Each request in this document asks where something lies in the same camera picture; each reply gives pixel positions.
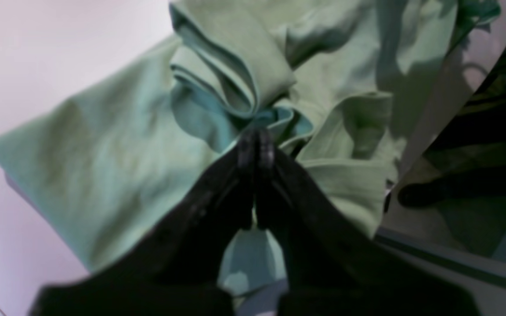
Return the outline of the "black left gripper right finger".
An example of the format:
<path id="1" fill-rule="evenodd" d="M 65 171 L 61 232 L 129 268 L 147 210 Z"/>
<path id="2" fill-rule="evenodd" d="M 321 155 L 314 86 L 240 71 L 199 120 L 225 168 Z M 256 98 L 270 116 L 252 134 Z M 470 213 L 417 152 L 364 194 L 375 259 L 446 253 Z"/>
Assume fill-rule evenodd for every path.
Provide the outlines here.
<path id="1" fill-rule="evenodd" d="M 257 220 L 281 246 L 279 316 L 477 316 L 472 295 L 375 244 L 295 160 L 255 132 Z"/>

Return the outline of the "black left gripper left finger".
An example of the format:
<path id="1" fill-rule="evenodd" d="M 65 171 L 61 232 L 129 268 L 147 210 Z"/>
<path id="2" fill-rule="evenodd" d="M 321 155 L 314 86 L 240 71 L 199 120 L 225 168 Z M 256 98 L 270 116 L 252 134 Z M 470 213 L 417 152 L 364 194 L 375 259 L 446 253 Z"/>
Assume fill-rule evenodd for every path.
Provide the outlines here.
<path id="1" fill-rule="evenodd" d="M 217 286 L 224 252 L 252 226 L 258 132 L 200 176 L 188 194 L 120 260 L 74 284 L 40 290 L 31 316 L 232 316 Z"/>

